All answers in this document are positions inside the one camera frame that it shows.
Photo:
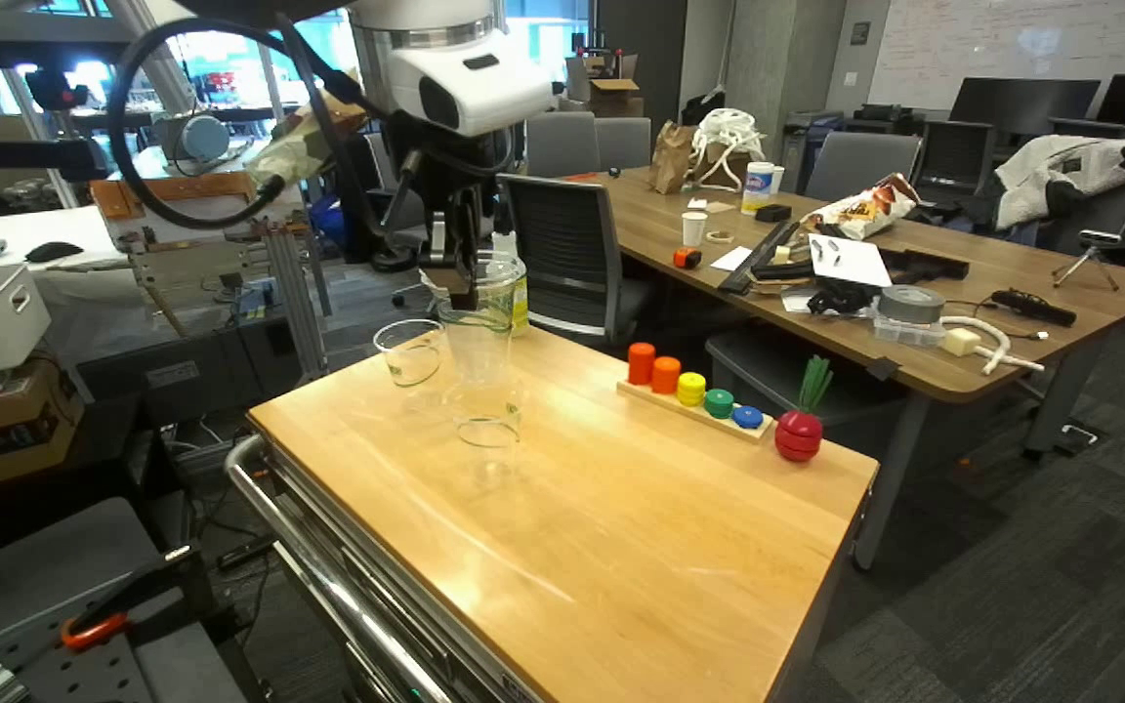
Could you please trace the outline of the clear plastic cup green logo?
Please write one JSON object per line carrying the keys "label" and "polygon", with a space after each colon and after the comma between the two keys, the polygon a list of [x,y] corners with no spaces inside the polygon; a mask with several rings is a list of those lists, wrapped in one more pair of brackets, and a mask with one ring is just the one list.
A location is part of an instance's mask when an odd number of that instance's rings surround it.
{"label": "clear plastic cup green logo", "polygon": [[444,408],[456,440],[476,451],[506,451],[518,440],[518,398],[513,385],[513,337],[480,316],[444,326],[452,373]]}

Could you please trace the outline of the wooden peg base board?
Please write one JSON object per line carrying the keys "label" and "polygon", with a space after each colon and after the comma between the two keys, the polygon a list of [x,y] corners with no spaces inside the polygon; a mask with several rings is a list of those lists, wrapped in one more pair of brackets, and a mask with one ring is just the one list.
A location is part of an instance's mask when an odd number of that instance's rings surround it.
{"label": "wooden peg base board", "polygon": [[652,395],[652,385],[618,381],[618,389],[627,395],[627,398],[646,398],[646,403],[656,403],[656,407],[663,407],[663,408],[674,408],[674,415],[682,415],[682,417],[697,417],[697,423],[703,423],[703,424],[737,432],[737,436],[746,436],[746,440],[766,440],[768,428],[772,428],[772,417],[768,417],[768,415],[760,415],[760,424],[759,424],[759,428],[742,428],[742,424],[736,424],[736,417],[711,417],[703,407],[678,407],[674,395]]}

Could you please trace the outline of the white yellow spray bottle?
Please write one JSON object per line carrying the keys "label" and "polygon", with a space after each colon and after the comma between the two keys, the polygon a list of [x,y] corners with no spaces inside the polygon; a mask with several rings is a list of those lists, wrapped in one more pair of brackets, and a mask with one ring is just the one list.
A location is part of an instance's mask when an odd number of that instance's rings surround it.
{"label": "white yellow spray bottle", "polygon": [[497,230],[476,252],[476,308],[497,332],[529,325],[529,266],[513,230]]}

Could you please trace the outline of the orange stacking peg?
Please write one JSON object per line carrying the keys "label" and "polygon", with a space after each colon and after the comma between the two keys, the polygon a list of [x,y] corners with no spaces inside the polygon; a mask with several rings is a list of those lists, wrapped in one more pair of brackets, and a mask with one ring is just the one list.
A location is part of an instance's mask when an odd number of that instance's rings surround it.
{"label": "orange stacking peg", "polygon": [[682,364],[674,356],[652,360],[652,395],[674,395]]}

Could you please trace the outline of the grey office chair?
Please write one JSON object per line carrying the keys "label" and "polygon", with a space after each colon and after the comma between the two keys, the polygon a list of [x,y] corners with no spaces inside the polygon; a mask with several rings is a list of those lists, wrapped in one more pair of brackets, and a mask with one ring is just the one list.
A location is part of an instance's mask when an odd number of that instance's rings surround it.
{"label": "grey office chair", "polygon": [[499,187],[529,261],[529,321],[596,346],[626,345],[650,286],[626,278],[609,187],[516,171]]}

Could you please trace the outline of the yellow stacking peg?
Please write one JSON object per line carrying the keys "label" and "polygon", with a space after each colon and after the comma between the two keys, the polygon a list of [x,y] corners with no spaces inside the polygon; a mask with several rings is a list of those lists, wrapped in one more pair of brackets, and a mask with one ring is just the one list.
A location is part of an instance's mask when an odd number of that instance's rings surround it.
{"label": "yellow stacking peg", "polygon": [[678,407],[703,407],[703,395],[706,395],[706,373],[682,372],[682,373],[674,378],[674,403],[678,403]]}

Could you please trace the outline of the green stacking peg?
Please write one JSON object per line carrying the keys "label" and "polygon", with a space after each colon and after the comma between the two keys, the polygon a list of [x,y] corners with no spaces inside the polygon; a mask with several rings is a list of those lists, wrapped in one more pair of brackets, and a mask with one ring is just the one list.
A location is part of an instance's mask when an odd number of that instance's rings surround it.
{"label": "green stacking peg", "polygon": [[703,408],[711,417],[732,417],[736,415],[736,395],[726,385],[716,385],[716,389],[703,395]]}

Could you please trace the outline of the blue stacking peg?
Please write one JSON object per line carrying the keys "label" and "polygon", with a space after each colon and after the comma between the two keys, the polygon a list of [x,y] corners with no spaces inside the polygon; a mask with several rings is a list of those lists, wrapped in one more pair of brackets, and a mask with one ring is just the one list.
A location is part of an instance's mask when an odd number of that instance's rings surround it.
{"label": "blue stacking peg", "polygon": [[742,428],[759,428],[760,424],[760,408],[759,407],[736,407],[736,424]]}

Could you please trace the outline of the white disinfectant wipes canister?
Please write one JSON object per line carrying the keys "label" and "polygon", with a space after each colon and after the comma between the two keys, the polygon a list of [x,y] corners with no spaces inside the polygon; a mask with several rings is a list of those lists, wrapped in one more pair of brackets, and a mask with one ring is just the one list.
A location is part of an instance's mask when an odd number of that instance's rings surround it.
{"label": "white disinfectant wipes canister", "polygon": [[772,160],[751,160],[742,178],[742,209],[754,214],[782,191],[786,166]]}

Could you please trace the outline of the white paper sheet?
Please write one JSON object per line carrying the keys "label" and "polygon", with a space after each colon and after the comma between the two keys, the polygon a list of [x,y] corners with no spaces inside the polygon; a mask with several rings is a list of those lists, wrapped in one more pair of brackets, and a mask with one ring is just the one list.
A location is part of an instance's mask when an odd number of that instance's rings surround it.
{"label": "white paper sheet", "polygon": [[853,281],[853,286],[875,286],[875,289],[891,281],[881,252],[870,243],[855,243],[855,239],[812,234],[810,261],[812,261],[812,274],[828,281]]}

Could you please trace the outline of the snack chip bag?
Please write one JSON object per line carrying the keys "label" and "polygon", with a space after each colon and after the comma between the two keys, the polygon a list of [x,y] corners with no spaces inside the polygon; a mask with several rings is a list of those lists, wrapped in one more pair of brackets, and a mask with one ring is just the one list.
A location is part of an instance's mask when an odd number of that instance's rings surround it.
{"label": "snack chip bag", "polygon": [[891,171],[855,195],[810,209],[801,225],[816,234],[875,239],[891,221],[905,220],[917,204],[917,187],[902,171]]}

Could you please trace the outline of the grey tape roll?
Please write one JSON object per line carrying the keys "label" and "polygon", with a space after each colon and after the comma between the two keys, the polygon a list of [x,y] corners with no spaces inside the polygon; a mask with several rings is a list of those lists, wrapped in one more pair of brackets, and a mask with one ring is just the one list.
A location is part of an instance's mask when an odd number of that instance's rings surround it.
{"label": "grey tape roll", "polygon": [[936,332],[947,300],[920,286],[888,286],[875,300],[875,332],[897,345],[926,345]]}

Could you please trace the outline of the orange handled clamp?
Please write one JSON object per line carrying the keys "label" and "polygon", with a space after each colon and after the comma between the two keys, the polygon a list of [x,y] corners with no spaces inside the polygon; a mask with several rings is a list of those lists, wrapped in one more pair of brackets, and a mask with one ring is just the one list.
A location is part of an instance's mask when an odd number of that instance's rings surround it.
{"label": "orange handled clamp", "polygon": [[90,648],[105,644],[109,638],[117,638],[125,630],[127,630],[125,614],[109,614],[109,615],[99,615],[90,626],[72,619],[72,626],[64,626],[57,644],[66,652],[90,652]]}

